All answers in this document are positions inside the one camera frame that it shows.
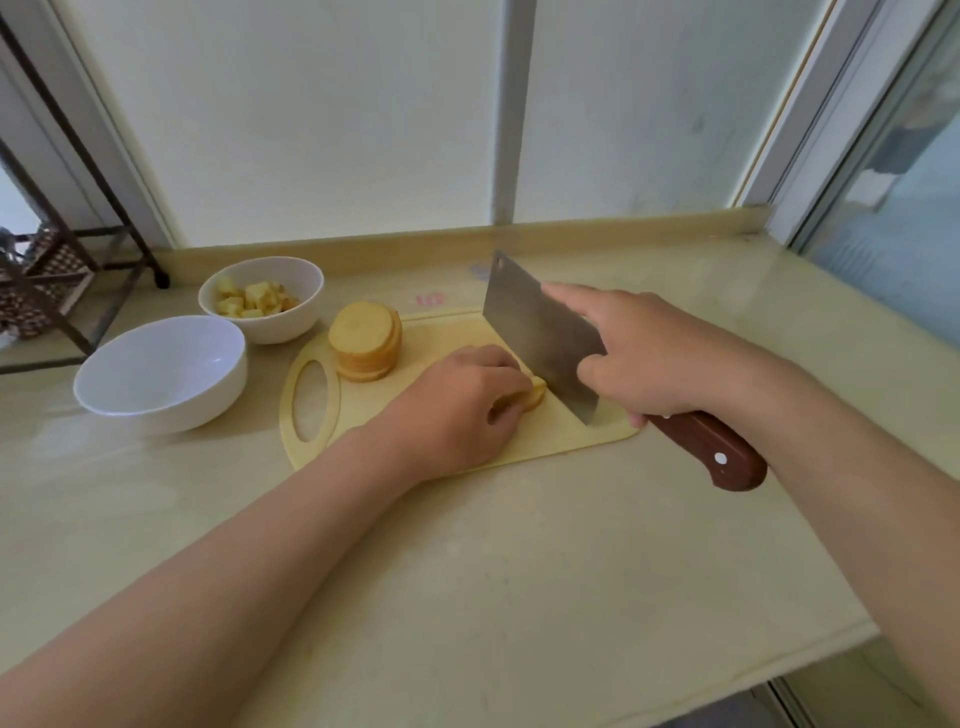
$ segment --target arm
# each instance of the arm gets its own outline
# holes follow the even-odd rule
[[[350,546],[417,483],[494,457],[521,414],[516,405],[492,416],[494,404],[530,386],[498,347],[438,362],[369,423],[0,677],[0,725],[227,722]]]
[[[585,384],[635,413],[705,410],[766,458],[880,629],[960,720],[957,482],[799,367],[657,296],[544,290],[607,345],[581,364]]]

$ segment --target forearm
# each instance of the forearm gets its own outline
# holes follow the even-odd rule
[[[0,678],[4,725],[232,715],[344,552],[416,477],[354,430]]]
[[[755,356],[716,414],[767,458],[871,615],[960,717],[960,489],[812,376]]]

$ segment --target cleaver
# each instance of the cleaver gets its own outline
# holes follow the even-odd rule
[[[540,290],[540,282],[496,251],[483,316],[504,343],[541,377],[577,419],[588,425],[599,398],[577,377],[591,354],[606,354],[596,327]],[[703,463],[713,484],[749,491],[763,482],[767,463],[740,435],[707,412],[647,420]]]

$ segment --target hand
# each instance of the hand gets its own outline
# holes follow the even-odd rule
[[[523,408],[494,406],[531,386],[504,349],[464,347],[431,365],[370,425],[402,453],[416,480],[459,473],[504,448]]]
[[[631,412],[635,426],[642,426],[641,415],[710,411],[718,396],[736,389],[744,363],[762,352],[652,293],[566,283],[545,283],[543,292],[600,330],[607,355],[588,356],[577,375]]]

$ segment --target cutting board handle hole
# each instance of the cutting board handle hole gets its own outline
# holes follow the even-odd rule
[[[318,361],[308,362],[300,372],[294,390],[293,420],[297,436],[305,443],[312,442],[326,412],[327,382],[324,368]]]

